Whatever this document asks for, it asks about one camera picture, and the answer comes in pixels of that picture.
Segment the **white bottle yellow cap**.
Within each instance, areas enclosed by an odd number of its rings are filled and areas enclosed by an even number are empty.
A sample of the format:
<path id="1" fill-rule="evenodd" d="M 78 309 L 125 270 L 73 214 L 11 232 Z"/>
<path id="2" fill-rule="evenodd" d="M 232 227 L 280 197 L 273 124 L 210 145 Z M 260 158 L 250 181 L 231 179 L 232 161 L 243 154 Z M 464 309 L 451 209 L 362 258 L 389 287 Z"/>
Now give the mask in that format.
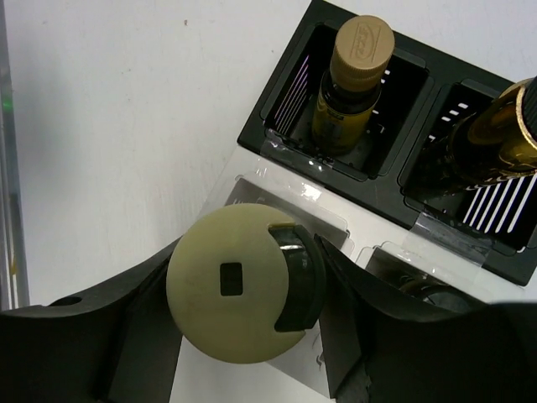
<path id="1" fill-rule="evenodd" d="M 171 254 L 166 297 L 183 336 L 232 364 L 274 359 L 317 322 L 326 268 L 312 234 L 262 204 L 222 207 L 199 219 Z"/>

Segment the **yellow bottle gold cap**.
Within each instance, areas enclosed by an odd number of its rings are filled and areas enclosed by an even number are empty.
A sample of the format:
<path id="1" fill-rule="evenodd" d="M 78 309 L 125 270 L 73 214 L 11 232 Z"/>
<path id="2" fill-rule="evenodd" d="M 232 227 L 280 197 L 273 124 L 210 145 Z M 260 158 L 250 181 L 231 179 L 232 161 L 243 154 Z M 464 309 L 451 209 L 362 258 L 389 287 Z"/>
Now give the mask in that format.
<path id="1" fill-rule="evenodd" d="M 311 123 L 322 153 L 335 157 L 356 147 L 380 98 L 394 48 L 394 32 L 379 17 L 356 16 L 339 28 Z"/>

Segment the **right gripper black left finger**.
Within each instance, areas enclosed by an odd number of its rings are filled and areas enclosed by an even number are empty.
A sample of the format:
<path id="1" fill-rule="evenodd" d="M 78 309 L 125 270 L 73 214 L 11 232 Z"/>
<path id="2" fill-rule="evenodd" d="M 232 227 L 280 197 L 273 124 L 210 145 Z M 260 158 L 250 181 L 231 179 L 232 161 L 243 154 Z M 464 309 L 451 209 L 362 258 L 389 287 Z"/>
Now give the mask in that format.
<path id="1" fill-rule="evenodd" d="M 3 402 L 167 402 L 182 334 L 165 295 L 170 244 L 48 306 L 1 314 Z"/>

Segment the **black two-slot organizer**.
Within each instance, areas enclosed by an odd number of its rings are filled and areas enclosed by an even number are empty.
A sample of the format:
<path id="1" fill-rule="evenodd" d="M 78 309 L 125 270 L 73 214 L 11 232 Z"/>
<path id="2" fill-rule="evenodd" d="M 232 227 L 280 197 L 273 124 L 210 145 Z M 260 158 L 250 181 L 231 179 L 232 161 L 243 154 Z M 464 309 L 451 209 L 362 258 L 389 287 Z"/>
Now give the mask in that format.
<path id="1" fill-rule="evenodd" d="M 536 268 L 534 178 L 429 201 L 403 191 L 423 148 L 486 107 L 508 87 L 506 79 L 397 34 L 381 97 L 359 145 L 337 158 L 314 145 L 311 122 L 321 78 L 336 32 L 351 16 L 325 1 L 310 4 L 239 145 L 402 228 L 411 228 L 422 212 L 432 212 L 488 246 L 486 270 L 527 285 Z"/>

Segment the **white two-slot organizer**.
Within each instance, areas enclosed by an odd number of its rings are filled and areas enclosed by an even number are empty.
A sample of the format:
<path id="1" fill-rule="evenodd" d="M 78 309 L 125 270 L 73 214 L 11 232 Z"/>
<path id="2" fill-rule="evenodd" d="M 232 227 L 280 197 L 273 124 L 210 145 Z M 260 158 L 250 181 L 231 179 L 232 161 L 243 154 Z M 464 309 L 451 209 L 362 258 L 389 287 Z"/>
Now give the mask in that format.
<path id="1" fill-rule="evenodd" d="M 345 220 L 306 192 L 285 186 L 288 210 L 218 208 L 179 240 L 165 294 L 189 342 L 255 364 L 318 327 L 338 402 L 535 401 L 536 305 L 486 281 L 488 239 L 423 212 L 400 241 L 352 258 Z"/>

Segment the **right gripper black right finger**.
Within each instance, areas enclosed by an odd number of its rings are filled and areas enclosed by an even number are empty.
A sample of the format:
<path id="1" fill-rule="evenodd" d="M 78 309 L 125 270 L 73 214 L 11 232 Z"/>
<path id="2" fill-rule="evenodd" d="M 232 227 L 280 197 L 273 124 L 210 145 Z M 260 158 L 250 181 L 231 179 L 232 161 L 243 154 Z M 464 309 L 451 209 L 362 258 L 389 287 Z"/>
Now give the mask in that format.
<path id="1" fill-rule="evenodd" d="M 320 327 L 338 402 L 533 402 L 536 305 L 455 313 L 409 296 L 322 236 L 328 286 Z"/>

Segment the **amber bottle orange cap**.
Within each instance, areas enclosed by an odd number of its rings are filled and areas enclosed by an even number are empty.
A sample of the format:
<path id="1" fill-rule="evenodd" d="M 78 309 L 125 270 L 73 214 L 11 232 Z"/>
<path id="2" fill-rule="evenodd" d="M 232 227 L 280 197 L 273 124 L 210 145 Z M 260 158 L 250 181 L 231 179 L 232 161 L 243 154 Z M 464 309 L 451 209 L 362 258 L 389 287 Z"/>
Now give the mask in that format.
<path id="1" fill-rule="evenodd" d="M 517 82 L 424 147 L 408 186 L 432 196 L 536 174 L 536 79 Z"/>

